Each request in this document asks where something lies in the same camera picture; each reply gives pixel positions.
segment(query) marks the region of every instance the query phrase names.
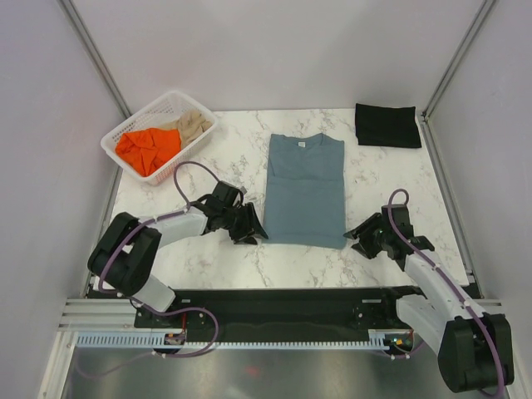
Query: beige cloth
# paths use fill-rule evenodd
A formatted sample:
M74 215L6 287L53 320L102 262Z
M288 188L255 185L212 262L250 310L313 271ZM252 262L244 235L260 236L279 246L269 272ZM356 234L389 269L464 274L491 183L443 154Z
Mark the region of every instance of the beige cloth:
M183 150L212 125L212 122L207 121L201 112L198 110L192 110L184 113L177 121L165 123L157 126L157 128L163 131L177 129L180 133L181 149Z

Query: robotic arm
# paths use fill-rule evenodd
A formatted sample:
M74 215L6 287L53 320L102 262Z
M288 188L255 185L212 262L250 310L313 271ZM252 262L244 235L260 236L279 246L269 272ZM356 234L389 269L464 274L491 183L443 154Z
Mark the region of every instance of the robotic arm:
M118 214L92 252L88 268L120 293L164 312L175 294L151 275L157 250L217 229L228 230L235 244L256 244L256 237L268 238L253 203L244 204L244 192L219 181L212 194L171 214L140 220L126 212ZM124 242L129 235L131 239Z
M425 296L399 298L397 316L438 356L441 375L453 392L493 386L502 391L514 381L508 321L503 314L488 314L462 289L431 242L414 235L406 204L391 202L345 234L357 241L352 248L368 259L386 251L419 285Z

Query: table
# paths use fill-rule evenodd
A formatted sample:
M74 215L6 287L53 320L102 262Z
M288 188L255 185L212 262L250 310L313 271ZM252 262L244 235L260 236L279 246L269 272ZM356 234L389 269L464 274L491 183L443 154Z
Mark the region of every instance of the table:
M425 235L434 244L459 284L468 284L425 146L419 150L359 146L353 109L228 111L216 115L220 128L194 160L208 166L220 179L245 187L246 201L254 202L259 219L264 210L270 135L309 137L322 132L345 141L347 229L380 211L394 189L405 188L410 192L408 208L416 234ZM183 166L178 179L191 200L214 188L212 177L197 166ZM140 185L124 173L112 215L127 211L151 216L184 205L171 178L153 187ZM368 260L349 245L342 250L265 243L233 245L225 230L160 249L152 273L170 287L182 289L415 285L384 253Z

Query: blue t-shirt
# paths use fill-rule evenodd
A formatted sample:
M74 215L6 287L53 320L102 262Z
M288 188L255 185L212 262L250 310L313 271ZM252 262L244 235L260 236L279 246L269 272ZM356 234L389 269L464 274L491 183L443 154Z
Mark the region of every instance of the blue t-shirt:
M346 245L343 141L272 135L264 202L265 243Z

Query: gray floor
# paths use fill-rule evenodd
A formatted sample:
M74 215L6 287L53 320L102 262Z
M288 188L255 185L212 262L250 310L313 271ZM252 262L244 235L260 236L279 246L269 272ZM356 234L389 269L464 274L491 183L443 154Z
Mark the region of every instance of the gray floor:
M104 372L138 350L77 349L85 372ZM364 352L218 350L191 359L141 359L90 381L70 378L76 399L131 398L416 398L477 399L453 394L427 347L411 360L391 362Z

